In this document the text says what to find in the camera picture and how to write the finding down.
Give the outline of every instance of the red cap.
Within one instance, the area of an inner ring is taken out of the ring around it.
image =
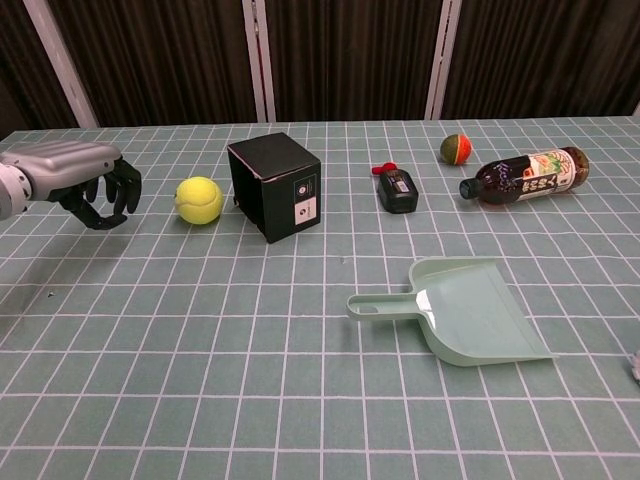
[[[395,170],[398,167],[396,167],[396,164],[393,162],[387,162],[384,165],[382,165],[381,167],[373,167],[371,169],[371,173],[373,173],[374,175],[380,175],[382,172],[386,172],[387,170]]]

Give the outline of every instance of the small ball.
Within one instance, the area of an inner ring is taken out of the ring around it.
[[[222,190],[213,180],[191,177],[178,185],[175,207],[183,220],[205,225],[218,218],[223,200]]]
[[[471,141],[466,135],[449,135],[440,145],[440,158],[449,165],[462,165],[471,155]]]

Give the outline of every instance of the dustpan handle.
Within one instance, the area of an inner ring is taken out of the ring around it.
[[[352,295],[347,300],[349,316],[356,320],[413,320],[420,310],[415,293]]]

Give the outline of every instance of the robot finger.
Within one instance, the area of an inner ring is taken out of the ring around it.
[[[142,195],[142,182],[132,180],[127,185],[127,211],[133,213],[138,208],[140,196]]]
[[[95,202],[96,197],[98,196],[99,181],[100,181],[100,178],[94,178],[93,180],[89,180],[87,182],[85,195],[87,197],[87,200],[91,203]]]
[[[107,174],[104,176],[107,200],[109,203],[116,201],[116,195],[118,194],[118,181],[113,174]]]
[[[115,213],[110,217],[102,217],[82,196],[82,191],[71,190],[67,195],[60,198],[60,205],[65,210],[71,212],[87,228],[92,230],[109,230],[122,224],[127,217],[121,213]]]
[[[113,213],[124,212],[124,207],[127,203],[127,187],[126,185],[118,185],[118,195],[113,205]]]
[[[135,212],[142,195],[140,172],[121,159],[116,162],[113,172],[108,175],[111,181],[117,185],[118,197],[114,201],[119,211],[124,211],[124,204],[120,203],[124,202],[129,213]]]

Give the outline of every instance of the robotic hand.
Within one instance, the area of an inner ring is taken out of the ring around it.
[[[103,176],[113,215],[91,206]],[[111,146],[52,141],[0,153],[0,220],[27,210],[28,201],[58,202],[87,228],[109,230],[123,223],[125,206],[135,212],[142,193],[140,172]]]

